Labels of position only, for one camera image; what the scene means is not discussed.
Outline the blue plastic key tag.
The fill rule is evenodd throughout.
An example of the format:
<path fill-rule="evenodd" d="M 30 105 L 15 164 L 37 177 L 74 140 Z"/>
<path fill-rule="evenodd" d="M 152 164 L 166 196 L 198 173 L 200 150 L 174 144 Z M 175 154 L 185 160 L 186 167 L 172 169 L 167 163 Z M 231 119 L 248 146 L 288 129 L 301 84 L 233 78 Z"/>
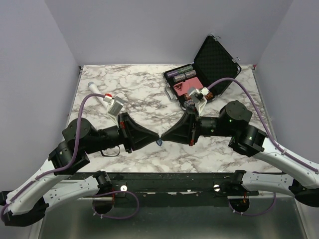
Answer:
<path fill-rule="evenodd" d="M 158 140 L 156 141 L 156 144 L 157 144 L 158 146 L 162 146 L 163 142 L 162 142 L 161 139 L 158 139 Z"/>

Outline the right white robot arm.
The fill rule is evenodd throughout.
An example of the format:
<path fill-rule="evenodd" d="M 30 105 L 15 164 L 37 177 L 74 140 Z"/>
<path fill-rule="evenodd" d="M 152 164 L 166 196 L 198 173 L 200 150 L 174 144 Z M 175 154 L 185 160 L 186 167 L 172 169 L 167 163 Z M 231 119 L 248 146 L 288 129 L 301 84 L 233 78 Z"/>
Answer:
<path fill-rule="evenodd" d="M 252 112 L 239 101 L 224 106 L 218 117 L 202 117 L 197 110 L 187 110 L 182 118 L 161 135 L 163 141 L 193 146 L 201 136 L 229 137 L 235 152 L 262 160 L 280 173 L 245 172 L 231 180 L 230 191 L 268 191 L 293 196 L 300 203 L 319 205 L 319 165 L 278 144 L 267 129 L 250 125 Z"/>

